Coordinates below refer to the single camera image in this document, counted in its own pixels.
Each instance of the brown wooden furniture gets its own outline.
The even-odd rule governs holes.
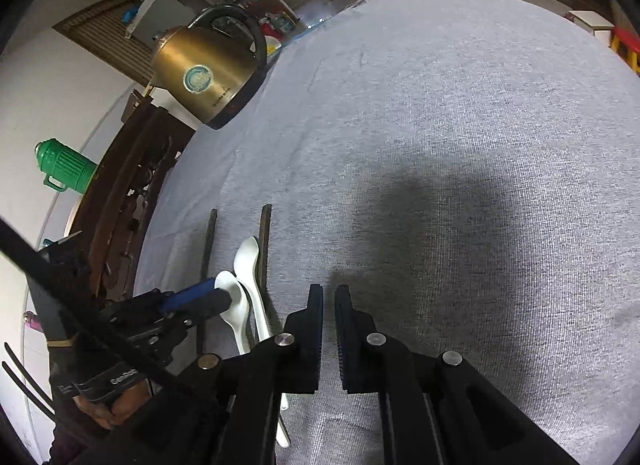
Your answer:
[[[132,296],[142,242],[162,182],[193,129],[142,98],[118,132],[78,207],[71,234],[88,254],[96,299]]]

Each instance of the gray fabric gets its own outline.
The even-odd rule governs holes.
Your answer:
[[[284,464],[381,463],[376,399],[340,388],[333,293],[412,350],[455,349],[582,464],[640,421],[640,81],[519,0],[368,0],[289,45],[250,105],[201,128],[162,189],[140,291],[210,275],[273,204],[277,329],[325,289],[321,390]],[[207,349],[236,354],[209,323]]]

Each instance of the red stool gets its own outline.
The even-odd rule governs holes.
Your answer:
[[[639,73],[638,54],[640,54],[640,37],[618,26],[611,30],[611,36],[611,49],[618,53],[618,48],[622,42],[622,44],[626,46],[626,63],[629,64],[629,67],[634,73]]]

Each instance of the black cable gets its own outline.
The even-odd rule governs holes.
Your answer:
[[[79,327],[98,339],[111,352],[162,387],[181,394],[189,400],[201,402],[200,399],[196,399],[196,393],[191,387],[159,367],[150,356],[131,346],[109,325],[102,323],[98,316],[77,297],[66,293],[52,278],[49,263],[40,257],[2,218],[0,218],[0,251],[42,286],[50,296],[60,302]]]
[[[74,429],[70,427],[69,424],[66,423],[66,421],[62,421],[60,418],[58,418],[58,416],[54,415],[49,409],[47,409],[47,406],[44,405],[38,399],[38,397],[36,397],[36,395],[34,395],[29,390],[29,388],[22,383],[22,381],[18,378],[18,376],[14,373],[14,371],[9,367],[9,365],[5,361],[2,361],[2,369],[6,371],[6,374],[8,374],[9,378],[11,378],[12,381],[14,381],[14,384],[20,387],[20,390],[27,396],[27,398],[29,398],[29,400],[33,402],[33,405],[35,405],[38,409],[40,409],[42,414],[47,416],[47,418],[49,418],[53,423],[55,423],[57,427],[73,435],[74,437],[78,438],[78,440],[81,440],[81,442],[87,447],[92,447],[97,443],[97,440],[95,438],[89,437],[84,431],[78,431],[78,429]]]
[[[29,371],[24,368],[20,360],[18,360],[18,357],[15,356],[14,350],[12,350],[11,346],[9,346],[9,344],[7,344],[6,342],[4,343],[4,350],[9,355],[9,358],[11,358],[11,360],[14,362],[15,367],[18,368],[18,371],[20,371],[27,382],[29,382],[31,387],[33,387],[34,391],[40,395],[40,398],[44,400],[44,403],[46,403],[50,408],[53,409],[53,400],[51,400],[47,393],[45,393],[44,390],[38,385],[38,382],[33,380],[33,377],[29,374]]]

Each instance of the kettle handle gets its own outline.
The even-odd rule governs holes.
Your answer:
[[[258,21],[240,6],[219,4],[205,8],[191,21],[187,28],[210,28],[213,20],[219,17],[236,18],[249,29],[255,42],[255,60],[257,61],[258,69],[264,68],[267,65],[267,41],[262,34]]]

